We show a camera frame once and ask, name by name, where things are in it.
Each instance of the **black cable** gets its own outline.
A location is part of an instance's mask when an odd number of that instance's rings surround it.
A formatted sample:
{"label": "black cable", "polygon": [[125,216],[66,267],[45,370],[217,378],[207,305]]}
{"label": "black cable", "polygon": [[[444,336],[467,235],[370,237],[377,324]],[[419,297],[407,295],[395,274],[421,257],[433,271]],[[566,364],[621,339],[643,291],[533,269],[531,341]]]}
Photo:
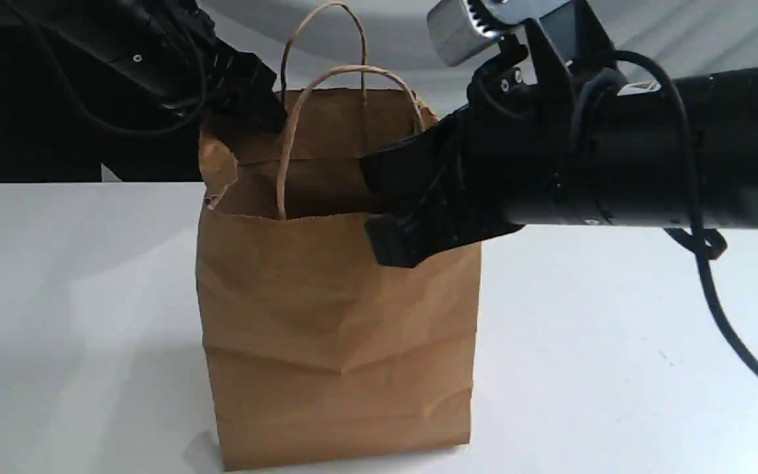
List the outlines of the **black cable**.
{"label": "black cable", "polygon": [[[60,62],[58,62],[57,58],[55,57],[51,45],[45,39],[45,36],[43,36],[43,32],[39,29],[37,20],[31,17],[28,13],[25,13],[23,10],[15,7],[11,0],[0,0],[0,3],[6,6],[14,15],[17,16],[17,18],[19,18],[23,25],[27,27],[31,38],[39,49],[39,52],[42,54],[43,59],[54,70],[55,75],[57,75],[57,78],[60,80],[61,85],[63,85],[63,89],[66,92],[66,96],[69,98],[69,102],[72,103],[76,111],[78,111],[78,114],[81,114],[84,119],[86,119],[89,123],[96,126],[97,128],[105,130],[106,132],[114,133],[116,135],[124,135],[126,137],[156,138],[171,132],[175,132],[184,126],[193,123],[195,120],[197,120],[198,116],[201,114],[201,111],[204,110],[204,106],[207,104],[207,72],[205,72],[204,69],[204,60],[201,57],[201,52],[195,46],[195,40],[192,39],[192,36],[189,33],[189,29],[186,27],[186,25],[183,24],[183,22],[176,23],[180,25],[180,29],[183,32],[184,37],[186,37],[186,42],[195,55],[195,62],[198,69],[197,72],[199,81],[199,95],[195,108],[192,110],[192,112],[189,112],[189,114],[182,120],[179,120],[177,123],[174,123],[170,126],[166,126],[165,128],[153,130],[136,130],[124,128],[121,126],[115,126],[111,123],[108,123],[107,121],[102,120],[101,118],[97,117],[96,114],[93,114],[93,112],[89,111],[87,106],[84,105],[84,102],[78,95],[78,91],[72,87],[72,83],[69,81],[69,77],[67,77],[66,72],[63,71],[63,67],[61,66]],[[162,0],[161,3],[163,4],[163,8],[166,9],[166,13],[170,13],[169,6],[166,5],[165,0]]]}
{"label": "black cable", "polygon": [[686,162],[686,203],[692,228],[692,235],[689,236],[692,238],[692,241],[690,241],[687,247],[691,247],[689,250],[695,254],[698,276],[701,279],[701,288],[703,289],[709,310],[713,314],[713,320],[715,320],[715,324],[719,327],[721,335],[724,336],[724,339],[748,369],[753,371],[758,377],[758,360],[750,353],[750,350],[731,326],[727,315],[724,314],[724,309],[721,307],[719,295],[715,288],[713,270],[710,268],[709,260],[710,255],[714,255],[716,243],[710,241],[714,237],[714,235],[710,235],[711,229],[704,229],[703,208],[701,208],[699,189],[701,175],[698,170],[697,161],[695,161],[695,141],[692,137],[689,117],[686,114],[686,105],[683,103],[680,91],[677,90],[668,73],[651,58],[632,51],[615,51],[613,56],[617,61],[632,63],[645,69],[661,85],[661,93],[664,94],[665,99],[670,100],[671,104],[674,105],[672,111],[674,114],[674,126],[677,129],[680,152],[682,152]]}

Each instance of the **white table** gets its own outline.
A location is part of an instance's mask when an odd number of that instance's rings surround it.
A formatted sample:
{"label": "white table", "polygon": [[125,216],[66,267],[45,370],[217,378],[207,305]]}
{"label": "white table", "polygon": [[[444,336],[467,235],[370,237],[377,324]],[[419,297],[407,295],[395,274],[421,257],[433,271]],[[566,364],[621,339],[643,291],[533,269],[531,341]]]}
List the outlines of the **white table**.
{"label": "white table", "polygon": [[[198,185],[0,186],[0,473],[216,473]],[[758,233],[725,306],[758,354]],[[265,472],[758,472],[758,381],[661,231],[485,247],[472,445]]]}

